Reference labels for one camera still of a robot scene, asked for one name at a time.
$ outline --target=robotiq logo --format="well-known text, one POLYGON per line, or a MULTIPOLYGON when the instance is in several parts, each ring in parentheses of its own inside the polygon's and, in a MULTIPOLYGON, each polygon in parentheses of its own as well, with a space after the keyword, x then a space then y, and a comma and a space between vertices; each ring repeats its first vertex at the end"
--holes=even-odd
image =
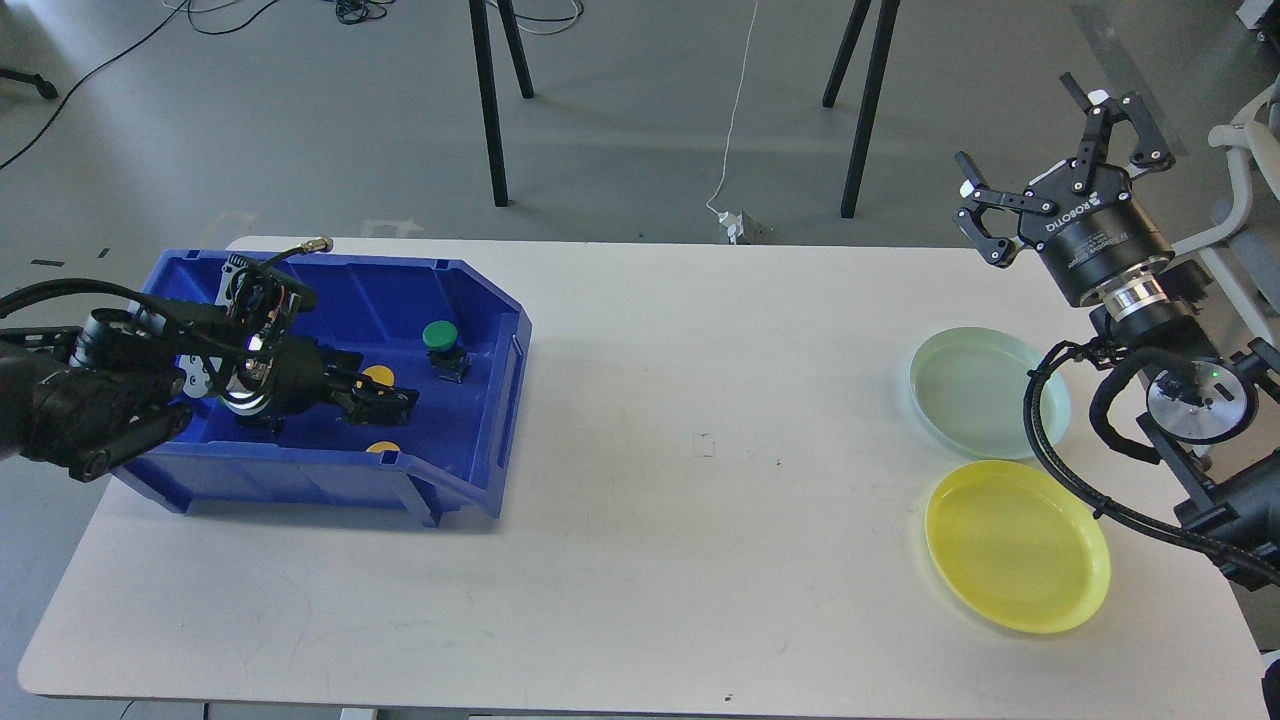
POLYGON ((1061 218, 1057 218, 1052 223, 1044 225, 1044 229, 1047 229, 1048 232, 1057 232, 1062 225, 1070 223, 1071 220, 1088 213, 1091 208, 1097 208, 1098 205, 1102 205, 1102 201, 1098 200, 1098 191, 1094 190, 1092 193, 1089 193, 1089 196, 1084 200, 1084 202, 1080 202, 1075 208, 1071 208, 1070 210, 1064 213, 1061 218))

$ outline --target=tape mark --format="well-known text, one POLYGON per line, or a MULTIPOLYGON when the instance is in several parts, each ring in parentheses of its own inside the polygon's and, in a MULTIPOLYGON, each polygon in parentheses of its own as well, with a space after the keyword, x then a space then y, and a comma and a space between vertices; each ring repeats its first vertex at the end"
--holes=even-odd
POLYGON ((694 436, 694 457, 716 457, 716 438, 710 433, 694 436))
POLYGON ((205 227, 205 232, 196 241, 196 247, 227 247, 247 236, 256 219, 257 213, 224 210, 205 227))
POLYGON ((421 233, 426 228, 415 223, 413 218, 407 220, 365 220, 365 224, 360 231, 360 237, 404 238, 408 237, 410 233, 421 233))

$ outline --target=light green plate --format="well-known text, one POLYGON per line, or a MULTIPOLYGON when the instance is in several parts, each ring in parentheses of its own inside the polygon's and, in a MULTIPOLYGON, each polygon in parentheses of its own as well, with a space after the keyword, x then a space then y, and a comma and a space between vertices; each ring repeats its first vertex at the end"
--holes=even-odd
MULTIPOLYGON (((1023 429, 1027 370, 1039 365, 1034 347, 988 328, 952 328, 924 341, 911 359, 911 397, 931 433, 974 457, 1032 456, 1023 429)), ((1053 377, 1041 402, 1044 429, 1057 443, 1071 419, 1062 378, 1053 377)))

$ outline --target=plate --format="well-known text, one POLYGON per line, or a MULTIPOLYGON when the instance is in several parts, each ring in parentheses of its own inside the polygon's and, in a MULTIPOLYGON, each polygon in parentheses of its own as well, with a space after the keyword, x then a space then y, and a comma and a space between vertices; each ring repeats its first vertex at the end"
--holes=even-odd
MULTIPOLYGON (((924 425, 945 445, 973 457, 1032 456, 1023 429, 1027 372, 1043 354, 989 328, 951 328, 920 345, 911 359, 911 398, 924 425)), ((1066 434, 1071 400, 1055 375, 1041 401, 1051 443, 1066 434)))
POLYGON ((965 605, 1024 633, 1080 625, 1111 585, 1111 553, 1089 509, 1018 462, 983 460, 943 478, 924 534, 934 566, 965 605))

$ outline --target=blue plastic bin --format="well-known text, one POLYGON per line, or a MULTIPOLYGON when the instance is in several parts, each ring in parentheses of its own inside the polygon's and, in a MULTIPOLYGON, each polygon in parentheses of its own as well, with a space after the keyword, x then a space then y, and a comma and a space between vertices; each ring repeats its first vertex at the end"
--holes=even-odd
MULTIPOLYGON (((165 251, 143 291, 212 302, 228 255, 165 251)), ((390 368, 421 393, 410 423, 349 425, 337 406, 317 405, 273 441, 218 401, 191 401, 191 427, 116 477, 174 512, 219 500, 404 509, 425 527, 463 505, 497 518, 531 333, 520 304, 461 260, 307 255, 278 268, 319 299, 293 332, 390 368), (436 378, 422 346, 422 328, 442 319, 471 355, 462 383, 436 378), (401 450, 365 451, 379 441, 401 450)))

